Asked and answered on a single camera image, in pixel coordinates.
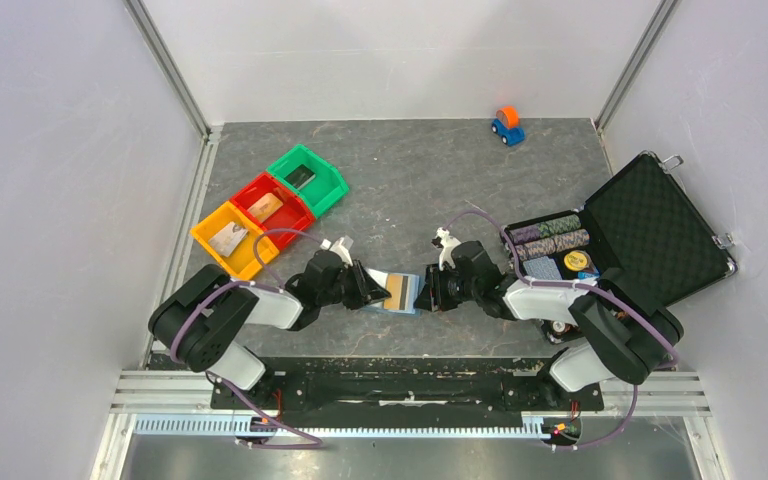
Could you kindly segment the blue leather card holder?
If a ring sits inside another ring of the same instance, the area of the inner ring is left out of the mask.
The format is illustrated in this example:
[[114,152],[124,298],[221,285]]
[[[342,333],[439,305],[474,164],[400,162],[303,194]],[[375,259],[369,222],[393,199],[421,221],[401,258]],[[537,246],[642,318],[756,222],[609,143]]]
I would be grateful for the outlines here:
[[367,272],[378,285],[389,292],[390,297],[367,305],[364,310],[399,315],[418,315],[414,302],[423,286],[423,280],[418,275],[375,269],[368,269]]

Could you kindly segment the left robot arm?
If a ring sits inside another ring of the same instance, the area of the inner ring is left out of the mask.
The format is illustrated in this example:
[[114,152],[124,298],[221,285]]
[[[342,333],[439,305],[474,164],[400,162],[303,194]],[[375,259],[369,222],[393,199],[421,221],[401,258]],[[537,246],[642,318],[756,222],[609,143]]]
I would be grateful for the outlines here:
[[232,384],[241,400],[257,408],[272,399],[274,381],[267,365],[236,340],[245,325],[298,331],[324,307],[358,310],[390,297],[360,261],[347,263],[320,250],[283,287],[234,280],[208,265],[154,310],[147,328],[174,362]]

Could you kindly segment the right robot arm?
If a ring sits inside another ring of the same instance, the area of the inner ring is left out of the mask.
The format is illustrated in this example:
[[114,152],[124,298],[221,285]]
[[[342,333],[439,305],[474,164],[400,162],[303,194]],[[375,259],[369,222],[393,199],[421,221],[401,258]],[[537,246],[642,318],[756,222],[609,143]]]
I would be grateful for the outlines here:
[[501,272],[478,241],[461,242],[442,231],[432,243],[440,254],[426,267],[416,308],[449,311],[473,302],[492,318],[557,322],[583,335],[583,344],[562,351],[540,372],[538,396],[551,408],[603,380],[640,385],[676,357],[680,321],[620,268],[587,280],[519,278]]

